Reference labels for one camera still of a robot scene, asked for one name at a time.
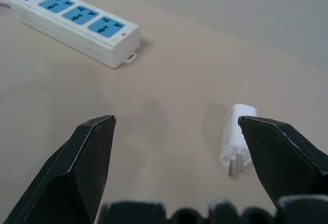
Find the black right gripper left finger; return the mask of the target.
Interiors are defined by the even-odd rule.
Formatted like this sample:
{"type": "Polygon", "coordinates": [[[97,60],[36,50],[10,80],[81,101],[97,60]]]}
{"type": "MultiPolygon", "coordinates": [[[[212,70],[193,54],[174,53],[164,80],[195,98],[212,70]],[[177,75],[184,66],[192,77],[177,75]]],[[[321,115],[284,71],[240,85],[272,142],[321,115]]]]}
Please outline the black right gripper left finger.
{"type": "Polygon", "coordinates": [[[115,125],[114,115],[79,125],[44,163],[5,223],[94,223],[115,125]]]}

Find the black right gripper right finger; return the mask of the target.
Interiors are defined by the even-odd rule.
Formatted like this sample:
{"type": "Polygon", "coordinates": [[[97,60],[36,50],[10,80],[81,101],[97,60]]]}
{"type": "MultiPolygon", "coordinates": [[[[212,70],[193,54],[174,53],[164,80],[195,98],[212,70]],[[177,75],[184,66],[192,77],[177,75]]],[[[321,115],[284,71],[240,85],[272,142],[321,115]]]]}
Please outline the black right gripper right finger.
{"type": "Polygon", "coordinates": [[[287,123],[238,119],[257,176],[279,212],[327,212],[327,154],[287,123]]]}

